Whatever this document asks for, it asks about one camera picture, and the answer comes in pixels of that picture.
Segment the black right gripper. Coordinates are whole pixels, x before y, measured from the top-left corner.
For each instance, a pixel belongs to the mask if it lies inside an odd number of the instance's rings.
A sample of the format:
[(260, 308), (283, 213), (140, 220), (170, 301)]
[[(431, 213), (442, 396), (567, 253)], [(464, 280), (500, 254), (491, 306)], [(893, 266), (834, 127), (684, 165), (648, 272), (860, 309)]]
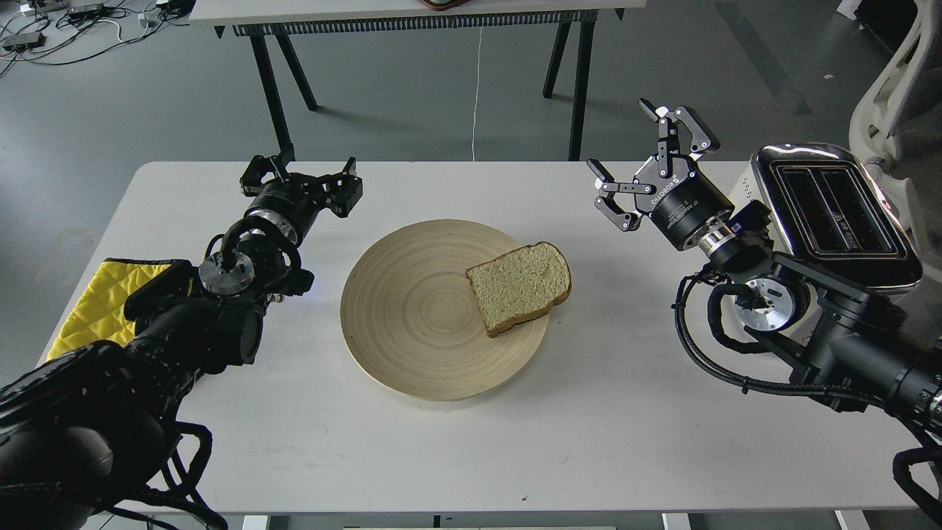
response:
[[(598, 190), (593, 204), (622, 232), (637, 230), (643, 213), (676, 250), (693, 248), (713, 222), (729, 220), (734, 210), (697, 165), (703, 155), (720, 148), (720, 139), (686, 105), (670, 110), (666, 105), (655, 107), (645, 98), (638, 105), (657, 123), (656, 154), (634, 174), (636, 183), (619, 183), (602, 162), (587, 160)], [(617, 194), (641, 194), (636, 211), (625, 211), (616, 201)]]

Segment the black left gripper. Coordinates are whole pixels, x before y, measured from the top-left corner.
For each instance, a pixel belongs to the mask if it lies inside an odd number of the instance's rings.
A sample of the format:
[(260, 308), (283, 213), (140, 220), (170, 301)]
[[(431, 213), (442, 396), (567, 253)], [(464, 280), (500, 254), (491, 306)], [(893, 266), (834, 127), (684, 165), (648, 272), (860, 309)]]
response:
[(310, 229), (316, 216), (329, 208), (336, 217), (347, 218), (363, 195), (356, 157), (349, 157), (340, 172), (319, 178), (289, 174), (292, 154), (255, 155), (240, 177), (244, 196), (256, 196), (247, 216), (273, 212), (294, 229)]

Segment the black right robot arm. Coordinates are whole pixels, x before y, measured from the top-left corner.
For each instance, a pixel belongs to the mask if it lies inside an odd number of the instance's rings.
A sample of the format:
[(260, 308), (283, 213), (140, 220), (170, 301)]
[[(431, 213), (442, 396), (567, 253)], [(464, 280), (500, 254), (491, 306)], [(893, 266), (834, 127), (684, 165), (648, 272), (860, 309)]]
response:
[(912, 473), (925, 464), (940, 474), (940, 345), (902, 334), (907, 315), (893, 299), (923, 268), (874, 178), (844, 148), (773, 144), (751, 157), (734, 202), (698, 166), (720, 141), (696, 112), (638, 104), (656, 124), (656, 151), (628, 182), (588, 160), (595, 207), (623, 232), (648, 219), (674, 249), (706, 256), (672, 306), (684, 351), (743, 393), (898, 420), (918, 446), (893, 457), (893, 480), (940, 523), (939, 494)]

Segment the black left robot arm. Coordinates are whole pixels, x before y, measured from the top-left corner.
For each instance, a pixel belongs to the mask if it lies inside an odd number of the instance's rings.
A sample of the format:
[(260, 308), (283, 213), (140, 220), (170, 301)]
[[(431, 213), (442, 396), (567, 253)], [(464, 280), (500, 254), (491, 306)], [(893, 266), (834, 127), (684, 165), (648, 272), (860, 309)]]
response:
[(203, 375), (255, 362), (269, 304), (309, 292), (299, 248), (321, 211), (347, 217), (362, 198), (356, 159), (322, 177), (287, 170), (292, 152), (256, 155), (240, 178), (245, 214), (203, 262), (172, 261), (122, 306), (132, 336), (88, 340), (2, 389), (2, 527), (79, 529), (138, 502), (227, 521), (199, 496), (212, 433), (177, 419)]

